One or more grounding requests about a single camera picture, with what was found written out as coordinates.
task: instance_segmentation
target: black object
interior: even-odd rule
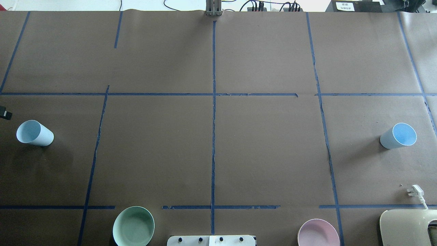
[[[263,10],[259,10],[259,8],[252,10],[252,7],[247,7],[247,12],[262,12],[267,11],[267,8],[263,8]]]
[[[6,107],[0,106],[0,118],[10,120],[12,118],[12,113],[6,111]]]
[[[337,3],[340,4],[353,4],[354,9],[349,11],[343,11],[337,9]],[[374,12],[382,13],[381,5],[379,2],[355,2],[355,1],[336,1],[331,0],[325,12]]]

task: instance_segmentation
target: cup rim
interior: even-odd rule
[[[415,139],[414,139],[414,142],[413,142],[412,144],[403,144],[403,143],[399,142],[399,141],[396,139],[396,137],[395,137],[395,133],[394,133],[393,131],[395,130],[395,127],[396,127],[397,125],[399,125],[399,124],[407,125],[407,126],[409,126],[409,127],[413,130],[413,132],[414,132],[414,136],[415,136]],[[396,125],[394,125],[394,126],[392,127],[392,135],[393,135],[393,138],[396,140],[396,142],[397,142],[398,144],[402,145],[402,146],[411,146],[411,145],[415,144],[416,141],[417,141],[417,133],[416,133],[416,130],[414,130],[414,128],[413,128],[412,126],[410,126],[409,124],[407,124],[407,123],[403,123],[403,122],[399,122],[399,123],[397,123]]]
[[[38,123],[39,134],[41,133],[41,123],[39,123],[38,121],[36,121],[36,120],[34,120],[34,119],[30,119],[30,120],[26,120],[26,121],[24,121],[24,122],[21,123],[21,125],[18,127],[17,132],[16,132],[16,134],[15,134],[15,136],[16,136],[17,139],[18,139],[18,141],[20,141],[20,142],[23,143],[23,144],[28,144],[28,143],[31,143],[31,142],[35,141],[35,139],[37,139],[38,136],[39,136],[39,134],[38,134],[38,136],[37,136],[36,138],[34,138],[33,140],[28,141],[28,142],[26,142],[26,141],[22,141],[23,138],[22,138],[22,137],[18,137],[18,132],[19,132],[19,131],[22,132],[24,126],[25,126],[27,123],[29,123],[29,122],[36,122],[36,123]]]

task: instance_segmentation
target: blue tape line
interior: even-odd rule
[[[216,93],[217,96],[295,96],[296,93]]]
[[[164,210],[170,210],[170,209],[211,209],[210,205],[182,205],[182,206],[163,206]]]
[[[212,171],[211,171],[211,235],[215,234],[215,23],[212,22]]]
[[[20,206],[4,205],[0,209],[83,209],[84,206]],[[89,206],[88,209],[115,209],[115,206]]]
[[[151,92],[151,93],[124,93],[113,92],[109,93],[109,96],[212,96],[212,93],[164,93],[164,92]]]
[[[87,217],[88,202],[90,200],[91,184],[93,183],[94,168],[96,166],[96,158],[97,158],[97,149],[99,147],[99,142],[100,142],[100,134],[102,129],[103,115],[105,114],[106,101],[108,100],[108,91],[109,91],[109,85],[106,88],[105,99],[103,101],[102,115],[100,116],[99,131],[97,132],[97,140],[96,140],[96,147],[94,149],[93,164],[91,166],[91,174],[90,174],[90,180],[88,181],[87,196],[85,198],[85,205],[83,207],[82,224],[80,225],[79,239],[77,240],[78,246],[82,244],[83,229],[85,227],[85,218]]]
[[[280,208],[280,205],[216,205],[216,209],[278,209]]]
[[[5,96],[104,96],[104,93],[5,92]]]
[[[83,209],[83,206],[0,206],[0,209]]]
[[[413,66],[413,69],[414,69],[414,74],[416,75],[417,82],[419,83],[420,91],[422,92],[423,100],[425,102],[425,105],[426,105],[427,110],[428,110],[428,115],[429,115],[430,120],[431,120],[431,125],[433,126],[434,134],[437,136],[437,128],[436,128],[436,125],[435,125],[434,117],[433,117],[433,114],[432,114],[432,112],[430,110],[430,106],[429,106],[427,97],[425,95],[425,91],[424,91],[423,86],[422,86],[422,81],[420,80],[419,73],[417,72],[416,63],[414,62],[413,56],[411,54],[411,50],[409,48],[409,44],[408,44],[407,38],[405,36],[404,27],[402,25],[402,20],[401,20],[401,14],[399,12],[397,12],[397,15],[398,15],[398,20],[399,20],[399,25],[401,27],[402,37],[403,37],[404,42],[405,42],[405,47],[407,48],[408,55],[410,57],[410,61],[411,61],[411,64]]]
[[[120,18],[118,19],[118,28],[117,28],[117,35],[115,36],[115,44],[114,49],[117,48],[118,44],[118,35],[120,34],[120,27],[121,27],[121,19],[123,18],[123,11],[120,11]]]
[[[428,207],[437,207],[437,205],[427,204]],[[339,207],[345,208],[423,208],[422,204],[363,204],[363,205],[320,205],[320,209],[333,209]]]
[[[333,190],[333,193],[334,193],[335,205],[337,206],[336,213],[337,213],[338,230],[340,232],[340,242],[341,242],[341,245],[344,246],[343,227],[341,225],[340,209],[338,208],[338,196],[337,196],[337,188],[336,188],[336,185],[335,185],[334,168],[333,168],[333,165],[332,165],[331,149],[329,147],[328,130],[326,129],[325,113],[323,111],[323,102],[322,102],[322,96],[321,96],[321,91],[320,91],[319,76],[317,75],[317,70],[316,70],[316,56],[314,54],[314,45],[313,45],[313,42],[312,42],[311,25],[309,23],[308,12],[306,12],[306,22],[307,22],[307,26],[308,26],[309,44],[310,44],[310,47],[311,47],[312,64],[313,64],[313,67],[314,67],[314,77],[316,78],[316,82],[317,82],[316,83],[317,84],[317,95],[318,95],[318,98],[319,98],[320,113],[322,115],[323,133],[325,135],[326,148],[328,149],[329,168],[331,169],[332,190]]]
[[[29,16],[30,16],[30,11],[28,11],[28,14],[26,15],[26,19],[24,20],[23,27],[21,28],[20,35],[18,36],[17,43],[15,44],[14,51],[12,52],[12,56],[10,58],[8,66],[7,66],[6,73],[4,74],[3,82],[1,83],[1,87],[0,87],[0,94],[3,91],[4,84],[6,83],[6,79],[7,79],[7,76],[9,74],[10,67],[12,66],[12,62],[14,61],[15,53],[17,53],[18,45],[20,44],[21,38],[23,37],[24,29],[26,28],[26,24],[27,24],[27,21],[29,20]]]
[[[277,209],[280,205],[214,205],[214,209]],[[163,206],[164,210],[170,209],[211,209],[210,205],[181,205]]]
[[[320,93],[321,96],[422,96],[420,93]]]
[[[88,209],[115,209],[115,206],[88,206]]]

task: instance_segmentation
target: bowl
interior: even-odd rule
[[[155,221],[145,208],[134,206],[123,210],[115,219],[112,234],[118,246],[145,246],[152,239]]]
[[[300,227],[299,246],[340,246],[335,228],[322,219],[311,219]]]

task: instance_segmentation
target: white power plug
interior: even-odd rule
[[[425,203],[425,199],[423,198],[424,192],[422,188],[418,185],[412,185],[411,189],[407,189],[408,195],[411,197],[418,197],[420,202],[425,206],[425,209],[428,209],[427,204]]]

